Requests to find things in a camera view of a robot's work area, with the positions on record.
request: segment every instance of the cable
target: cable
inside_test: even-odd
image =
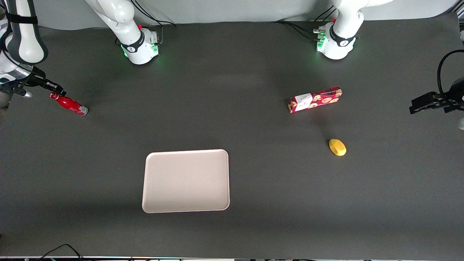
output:
[[[71,249],[74,251],[74,253],[76,253],[76,255],[77,255],[77,257],[79,258],[79,260],[80,260],[80,261],[83,261],[84,257],[81,256],[81,254],[79,254],[79,252],[78,252],[77,250],[75,250],[70,244],[63,244],[63,245],[61,245],[61,246],[59,246],[59,247],[57,247],[57,248],[54,248],[54,249],[48,251],[47,253],[45,253],[45,255],[43,255],[43,256],[42,256],[41,258],[39,258],[38,260],[42,260],[44,257],[48,256],[48,254],[50,254],[51,252],[53,252],[53,251],[55,251],[55,250],[57,250],[58,248],[63,247],[63,246],[68,246],[69,248],[71,248]]]
[[[332,9],[332,7],[334,7],[334,6],[332,5],[329,9],[325,10],[325,12],[323,12],[323,13],[320,14],[318,17],[316,17],[316,19],[314,19],[314,22],[316,22],[316,21],[317,21],[321,16],[323,16],[325,13],[327,13],[328,11],[330,11],[330,10]]]
[[[335,8],[333,11],[331,11],[331,12],[329,13],[329,15],[326,16],[326,17],[324,18],[324,20],[322,20],[322,21],[325,21],[327,18],[329,18],[329,16],[330,16],[331,14],[333,14],[333,13],[335,12],[335,10],[337,10],[337,8]]]
[[[290,25],[290,26],[294,26],[294,27],[297,27],[298,29],[302,30],[302,31],[305,31],[305,32],[310,32],[312,33],[313,30],[310,30],[310,29],[306,29],[304,27],[301,27],[295,23],[292,23],[292,22],[289,22],[289,21],[284,21],[284,20],[279,20],[279,21],[275,21],[275,23],[278,23],[278,24],[286,24],[286,25]]]
[[[437,69],[437,84],[438,84],[438,91],[440,92],[440,96],[446,101],[446,103],[451,108],[454,108],[459,111],[464,111],[464,109],[460,108],[460,106],[453,105],[453,103],[451,103],[451,101],[445,96],[445,93],[443,92],[443,88],[441,87],[441,67],[443,66],[443,63],[445,62],[446,58],[448,58],[448,56],[452,55],[453,53],[457,53],[457,52],[464,52],[464,49],[451,51],[445,54],[445,56],[443,56],[443,58],[441,59],[440,63],[438,64],[438,69]]]
[[[328,11],[330,11],[334,6],[332,5],[329,9],[325,10],[325,12],[323,12],[322,14],[320,14],[318,17],[316,17],[316,19],[314,19],[313,22],[316,22],[321,16],[323,16],[325,13],[327,13]],[[334,9],[331,13],[329,13],[329,15],[323,20],[325,21],[331,14],[333,14],[333,12],[335,12],[335,10],[337,9]],[[278,21],[275,21],[275,23],[279,23],[279,24],[286,24],[286,25],[289,25],[291,26],[293,29],[295,29],[300,35],[302,35],[303,37],[305,37],[306,39],[309,39],[309,40],[312,40],[311,37],[308,37],[307,35],[303,34],[300,30],[304,31],[304,32],[308,32],[308,33],[312,33],[313,30],[312,29],[306,29],[302,26],[299,26],[295,23],[292,23],[292,22],[289,22],[289,21],[285,21],[285,19],[282,19],[282,20],[278,20]]]
[[[303,32],[301,32],[300,30],[298,30],[298,27],[295,27],[294,25],[289,25],[289,26],[291,26],[293,29],[295,29],[301,36],[305,37],[305,38],[308,39],[308,40],[312,40],[311,37],[309,37],[309,36],[303,34]]]
[[[161,40],[159,42],[159,44],[162,44],[163,41],[164,41],[164,25],[162,23],[168,23],[168,24],[171,24],[173,26],[177,26],[175,23],[173,22],[169,22],[169,21],[163,21],[163,20],[158,20],[158,19],[155,19],[153,16],[151,16],[145,9],[143,9],[143,7],[141,6],[141,4],[139,2],[137,2],[137,0],[130,0],[131,3],[137,8],[137,10],[139,10],[139,12],[141,12],[143,15],[145,15],[146,17],[150,18],[151,20],[157,22],[160,26],[161,26]]]
[[[171,24],[173,26],[177,26],[175,23],[173,22],[169,22],[169,21],[163,21],[163,20],[158,20],[158,19],[155,19],[153,16],[151,16],[145,9],[143,9],[143,7],[139,4],[139,2],[137,2],[137,0],[130,0],[132,2],[132,4],[137,8],[137,10],[139,10],[143,15],[145,15],[146,17],[150,18],[151,20],[153,21],[156,21],[158,24],[160,24],[160,26],[163,26],[161,23],[168,23],[168,24]]]

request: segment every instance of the green indicator light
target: green indicator light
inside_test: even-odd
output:
[[[127,57],[127,53],[126,53],[126,50],[124,50],[124,47],[121,45],[121,49],[122,51],[124,52],[124,56]]]

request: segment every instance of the gray wall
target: gray wall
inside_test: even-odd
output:
[[[315,18],[328,6],[326,0],[139,0],[158,19],[176,23],[225,21],[275,21]],[[436,16],[456,0],[394,0],[380,7],[364,8],[366,20],[416,19]],[[76,30],[106,27],[84,0],[35,0],[41,26]],[[136,20],[153,24],[136,12]]]

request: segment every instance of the snack box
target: snack box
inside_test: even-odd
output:
[[[335,103],[343,94],[340,86],[335,86],[321,91],[315,91],[290,99],[288,108],[290,113],[315,108],[321,105]]]

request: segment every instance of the table surface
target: table surface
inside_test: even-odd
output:
[[[39,88],[12,100],[0,126],[2,255],[69,243],[87,256],[464,259],[463,115],[408,110],[463,47],[455,14],[367,21],[339,61],[275,23],[167,26],[161,55],[142,66],[106,29],[43,35],[39,68],[90,113]],[[446,89],[462,59],[446,61]],[[288,113],[289,97],[334,85],[339,102]],[[219,148],[227,210],[143,212],[149,153]]]

